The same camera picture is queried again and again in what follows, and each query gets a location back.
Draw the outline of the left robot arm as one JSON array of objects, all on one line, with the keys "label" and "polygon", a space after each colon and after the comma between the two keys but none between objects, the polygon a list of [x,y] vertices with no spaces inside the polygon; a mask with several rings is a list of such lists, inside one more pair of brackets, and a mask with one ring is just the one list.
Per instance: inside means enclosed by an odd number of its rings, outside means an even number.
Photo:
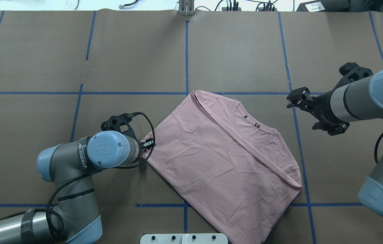
[{"label": "left robot arm", "polygon": [[93,175],[105,169],[131,168],[155,146],[155,137],[141,142],[118,131],[41,151],[38,172],[55,191],[46,207],[0,219],[0,244],[94,244],[103,236]]}]

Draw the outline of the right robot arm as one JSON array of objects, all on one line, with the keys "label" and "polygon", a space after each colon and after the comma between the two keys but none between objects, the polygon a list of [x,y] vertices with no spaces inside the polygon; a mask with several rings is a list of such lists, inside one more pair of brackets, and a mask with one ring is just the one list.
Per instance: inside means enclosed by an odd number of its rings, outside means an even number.
[{"label": "right robot arm", "polygon": [[[383,70],[373,74],[369,68],[347,62],[339,68],[342,78],[334,88],[318,96],[301,87],[291,91],[287,108],[297,107],[317,119],[313,130],[335,136],[346,132],[351,122],[383,120]],[[360,203],[383,218],[383,132],[374,146],[376,166],[362,185]]]}]

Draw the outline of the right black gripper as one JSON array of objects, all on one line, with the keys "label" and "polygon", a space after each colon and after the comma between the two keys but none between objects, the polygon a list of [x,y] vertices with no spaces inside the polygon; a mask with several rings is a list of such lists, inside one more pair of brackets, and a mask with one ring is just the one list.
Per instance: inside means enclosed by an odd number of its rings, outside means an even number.
[{"label": "right black gripper", "polygon": [[312,114],[318,122],[312,126],[312,130],[326,131],[328,135],[335,136],[345,133],[349,123],[336,124],[336,119],[331,110],[330,100],[334,90],[330,90],[318,96],[311,96],[307,87],[292,90],[288,96],[286,108],[297,107],[305,109]]}]

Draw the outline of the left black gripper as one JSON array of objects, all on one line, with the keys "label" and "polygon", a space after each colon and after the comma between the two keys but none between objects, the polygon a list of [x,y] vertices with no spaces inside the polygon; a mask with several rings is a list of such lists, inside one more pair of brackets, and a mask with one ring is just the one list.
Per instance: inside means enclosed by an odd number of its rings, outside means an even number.
[{"label": "left black gripper", "polygon": [[135,145],[135,155],[134,155],[134,162],[138,162],[143,155],[143,149],[152,149],[156,146],[155,139],[147,139],[144,142],[140,142],[137,139],[134,139],[134,145]]}]

